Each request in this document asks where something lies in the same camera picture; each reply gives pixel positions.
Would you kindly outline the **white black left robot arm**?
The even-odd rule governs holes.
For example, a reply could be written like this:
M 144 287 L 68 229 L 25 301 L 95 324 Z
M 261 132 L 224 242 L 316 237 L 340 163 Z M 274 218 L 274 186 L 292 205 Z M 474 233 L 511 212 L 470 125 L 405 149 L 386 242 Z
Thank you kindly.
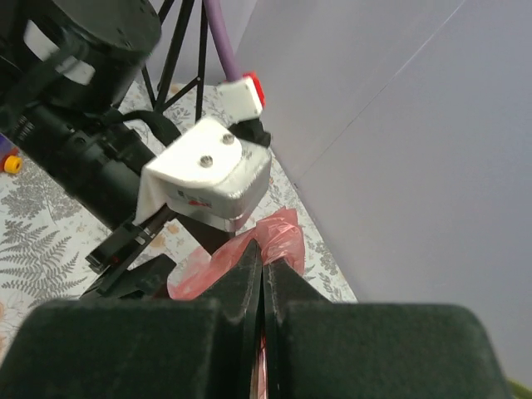
M 163 298 L 173 262 L 135 259 L 175 218 L 162 209 L 134 226 L 151 150 L 127 121 L 144 121 L 167 145 L 178 129 L 153 111 L 120 104 L 161 36 L 147 1 L 4 1 L 1 132 L 111 230 L 87 257 L 97 280 L 84 298 Z

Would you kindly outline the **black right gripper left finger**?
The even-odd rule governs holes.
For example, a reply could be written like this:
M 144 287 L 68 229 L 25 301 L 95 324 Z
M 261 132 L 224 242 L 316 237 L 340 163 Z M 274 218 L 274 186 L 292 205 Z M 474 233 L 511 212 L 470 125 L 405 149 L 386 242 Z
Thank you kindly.
M 251 241 L 199 297 L 51 301 L 1 365 L 4 398 L 255 398 L 262 262 Z

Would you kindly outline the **colourful toy figure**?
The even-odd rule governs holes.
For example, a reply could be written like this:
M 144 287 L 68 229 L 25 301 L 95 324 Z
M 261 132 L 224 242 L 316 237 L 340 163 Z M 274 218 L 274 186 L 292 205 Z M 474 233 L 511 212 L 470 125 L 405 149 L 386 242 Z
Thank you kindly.
M 0 170 L 2 173 L 15 175 L 22 168 L 19 149 L 4 135 L 0 135 Z

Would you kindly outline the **red torn trash bag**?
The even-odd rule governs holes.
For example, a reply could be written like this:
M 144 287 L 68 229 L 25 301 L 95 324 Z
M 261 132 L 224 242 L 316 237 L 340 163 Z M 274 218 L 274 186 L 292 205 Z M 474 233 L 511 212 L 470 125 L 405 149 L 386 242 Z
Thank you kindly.
M 282 208 L 214 254 L 191 257 L 170 297 L 212 304 L 173 343 L 172 398 L 307 398 L 315 363 L 305 351 L 296 302 L 314 290 L 303 278 L 304 238 L 295 210 Z

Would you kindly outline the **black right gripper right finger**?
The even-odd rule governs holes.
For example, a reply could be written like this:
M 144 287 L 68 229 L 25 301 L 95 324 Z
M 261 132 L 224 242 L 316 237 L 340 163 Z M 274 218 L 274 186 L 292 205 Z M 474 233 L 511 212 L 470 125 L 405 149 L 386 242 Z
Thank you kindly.
M 477 316 L 452 304 L 333 303 L 285 262 L 263 270 L 271 398 L 508 398 Z

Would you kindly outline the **floral patterned table mat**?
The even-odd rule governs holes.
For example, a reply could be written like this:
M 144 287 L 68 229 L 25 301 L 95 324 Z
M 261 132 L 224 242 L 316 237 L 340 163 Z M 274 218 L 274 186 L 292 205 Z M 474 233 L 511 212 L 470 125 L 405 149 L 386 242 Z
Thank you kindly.
M 186 131 L 195 122 L 195 102 L 196 89 L 192 89 L 165 115 Z M 34 307 L 54 298 L 78 298 L 93 283 L 96 274 L 85 257 L 110 233 L 29 158 L 22 158 L 20 172 L 1 174 L 1 363 Z M 282 207 L 298 212 L 305 279 L 333 302 L 356 302 L 298 192 L 273 156 L 268 193 L 241 231 Z M 177 263 L 170 275 L 177 284 L 186 259 L 199 246 L 181 222 L 171 221 L 130 268 L 166 254 Z

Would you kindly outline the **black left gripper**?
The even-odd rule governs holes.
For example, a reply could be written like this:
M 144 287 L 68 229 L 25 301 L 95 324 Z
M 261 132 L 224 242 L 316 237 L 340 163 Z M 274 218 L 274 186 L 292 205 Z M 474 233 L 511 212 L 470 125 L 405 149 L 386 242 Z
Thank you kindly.
M 164 207 L 148 221 L 135 226 L 128 219 L 115 229 L 87 256 L 97 279 L 80 296 L 81 300 L 102 298 L 142 299 L 168 298 L 167 278 L 176 262 L 160 254 L 135 268 L 130 266 L 139 258 L 166 223 L 178 220 L 209 254 L 233 237 L 229 232 L 215 229 L 188 216 Z

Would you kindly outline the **black music stand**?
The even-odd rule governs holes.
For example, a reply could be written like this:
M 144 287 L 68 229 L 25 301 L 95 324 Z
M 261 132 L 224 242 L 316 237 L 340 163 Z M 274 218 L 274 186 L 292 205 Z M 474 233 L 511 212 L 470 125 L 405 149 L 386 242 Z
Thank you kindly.
M 203 115 L 209 25 L 201 1 L 152 1 L 161 39 L 140 76 L 150 104 L 159 113 L 195 94 L 194 118 Z

